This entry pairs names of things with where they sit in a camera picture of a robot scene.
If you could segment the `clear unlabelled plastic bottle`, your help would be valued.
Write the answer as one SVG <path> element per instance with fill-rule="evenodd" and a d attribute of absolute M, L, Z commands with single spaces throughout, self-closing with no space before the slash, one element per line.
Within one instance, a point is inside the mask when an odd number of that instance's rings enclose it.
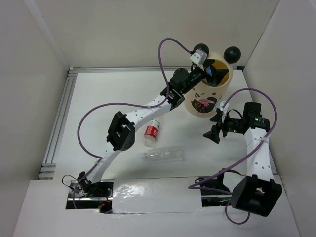
<path fill-rule="evenodd" d="M 185 160 L 182 150 L 150 150 L 140 155 L 140 158 L 150 162 L 180 162 Z"/>

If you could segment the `red label red cap bottle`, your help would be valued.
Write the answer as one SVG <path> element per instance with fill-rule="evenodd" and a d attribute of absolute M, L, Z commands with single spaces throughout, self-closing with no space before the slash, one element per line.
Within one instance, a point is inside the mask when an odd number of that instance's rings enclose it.
<path fill-rule="evenodd" d="M 143 137 L 145 146 L 152 147 L 156 143 L 159 128 L 160 128 L 160 117 L 156 117 L 148 123 L 145 133 L 144 133 L 144 137 Z"/>

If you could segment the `crushed blue cap water bottle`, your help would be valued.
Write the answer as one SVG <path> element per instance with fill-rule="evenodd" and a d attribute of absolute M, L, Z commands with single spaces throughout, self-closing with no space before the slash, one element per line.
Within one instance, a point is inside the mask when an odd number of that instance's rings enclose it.
<path fill-rule="evenodd" d="M 205 71 L 210 75 L 210 77 L 215 78 L 215 68 L 213 66 L 207 67 Z"/>

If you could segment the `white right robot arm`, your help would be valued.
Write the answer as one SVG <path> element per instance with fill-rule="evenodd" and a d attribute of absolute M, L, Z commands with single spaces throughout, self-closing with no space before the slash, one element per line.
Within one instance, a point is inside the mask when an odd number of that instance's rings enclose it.
<path fill-rule="evenodd" d="M 216 180 L 216 190 L 222 194 L 232 192 L 231 205 L 235 209 L 267 217 L 282 193 L 282 187 L 274 181 L 270 163 L 269 137 L 270 121 L 261 115 L 261 104 L 247 102 L 239 118 L 231 118 L 225 101 L 217 105 L 216 122 L 210 132 L 204 134 L 215 143 L 229 132 L 244 135 L 247 146 L 246 176 L 237 184 L 228 177 Z"/>

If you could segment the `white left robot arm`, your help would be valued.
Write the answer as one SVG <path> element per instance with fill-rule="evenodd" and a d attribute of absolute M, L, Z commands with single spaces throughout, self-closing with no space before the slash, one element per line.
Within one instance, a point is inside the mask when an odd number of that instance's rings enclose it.
<path fill-rule="evenodd" d="M 229 76 L 230 71 L 230 66 L 214 59 L 208 59 L 201 67 L 193 65 L 190 72 L 179 68 L 173 73 L 167 87 L 153 101 L 144 106 L 137 106 L 136 110 L 127 114 L 115 113 L 108 129 L 105 154 L 96 156 L 94 166 L 88 172 L 81 172 L 77 178 L 80 192 L 86 197 L 97 193 L 105 170 L 118 154 L 133 146 L 135 133 L 140 127 L 177 108 L 185 100 L 184 95 L 203 80 L 218 86 Z"/>

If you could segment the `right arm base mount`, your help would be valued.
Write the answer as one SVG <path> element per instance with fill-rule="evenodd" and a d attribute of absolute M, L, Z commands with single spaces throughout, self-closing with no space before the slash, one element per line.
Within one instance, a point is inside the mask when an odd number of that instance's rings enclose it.
<path fill-rule="evenodd" d="M 202 185 L 197 185 L 202 207 L 225 206 L 231 199 L 233 189 L 244 177 L 238 172 L 225 172 Z"/>

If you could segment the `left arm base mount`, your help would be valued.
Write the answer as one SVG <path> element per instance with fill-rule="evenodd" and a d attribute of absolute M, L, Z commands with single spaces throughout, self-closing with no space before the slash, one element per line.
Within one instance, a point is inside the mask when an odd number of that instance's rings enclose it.
<path fill-rule="evenodd" d="M 68 188 L 66 209 L 97 209 L 100 213 L 110 214 L 113 201 L 113 180 L 101 180 L 92 186 L 89 193 L 77 184 L 74 176 L 64 175 L 61 183 Z"/>

